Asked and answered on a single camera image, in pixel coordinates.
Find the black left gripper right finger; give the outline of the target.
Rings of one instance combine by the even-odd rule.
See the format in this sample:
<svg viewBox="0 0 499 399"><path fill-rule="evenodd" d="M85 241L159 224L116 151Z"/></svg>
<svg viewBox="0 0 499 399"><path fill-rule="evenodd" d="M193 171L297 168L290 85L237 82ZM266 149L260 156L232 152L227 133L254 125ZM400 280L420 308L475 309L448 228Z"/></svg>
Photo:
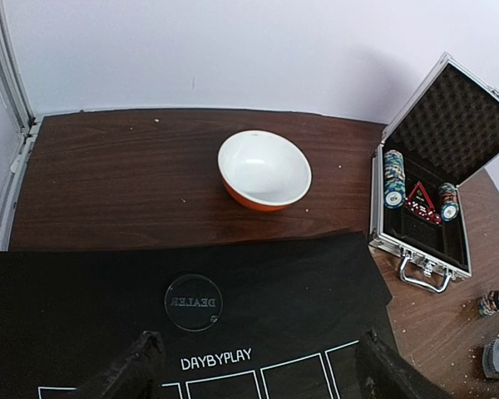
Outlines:
<svg viewBox="0 0 499 399"><path fill-rule="evenodd" d="M406 362L374 329L358 340L355 370L362 398L452 398Z"/></svg>

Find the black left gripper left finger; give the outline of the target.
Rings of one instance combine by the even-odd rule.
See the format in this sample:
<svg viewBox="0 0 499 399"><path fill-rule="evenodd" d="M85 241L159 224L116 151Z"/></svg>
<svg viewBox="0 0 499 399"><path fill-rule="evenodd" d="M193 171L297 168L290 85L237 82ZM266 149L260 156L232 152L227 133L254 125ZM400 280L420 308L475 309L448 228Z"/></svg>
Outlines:
<svg viewBox="0 0 499 399"><path fill-rule="evenodd" d="M109 367L69 398L162 398L165 347L159 332L144 331Z"/></svg>

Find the clear acrylic dealer button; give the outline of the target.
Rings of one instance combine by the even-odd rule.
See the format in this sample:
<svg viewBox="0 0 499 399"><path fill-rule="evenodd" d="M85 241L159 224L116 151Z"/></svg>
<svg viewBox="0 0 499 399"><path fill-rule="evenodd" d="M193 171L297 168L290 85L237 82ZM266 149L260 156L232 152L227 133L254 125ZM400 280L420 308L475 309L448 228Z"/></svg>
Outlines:
<svg viewBox="0 0 499 399"><path fill-rule="evenodd" d="M178 275L164 294L168 318L181 330L203 332L216 324L224 301L219 287L202 274Z"/></svg>

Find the poker chip stack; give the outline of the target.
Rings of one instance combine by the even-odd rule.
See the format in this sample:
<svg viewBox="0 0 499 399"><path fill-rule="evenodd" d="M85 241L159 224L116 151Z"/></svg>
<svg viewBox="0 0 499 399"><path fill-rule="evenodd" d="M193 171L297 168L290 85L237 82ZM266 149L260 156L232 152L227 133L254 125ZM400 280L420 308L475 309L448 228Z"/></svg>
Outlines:
<svg viewBox="0 0 499 399"><path fill-rule="evenodd" d="M499 313L499 290L490 291L477 300L477 310L481 317L487 318Z"/></svg>

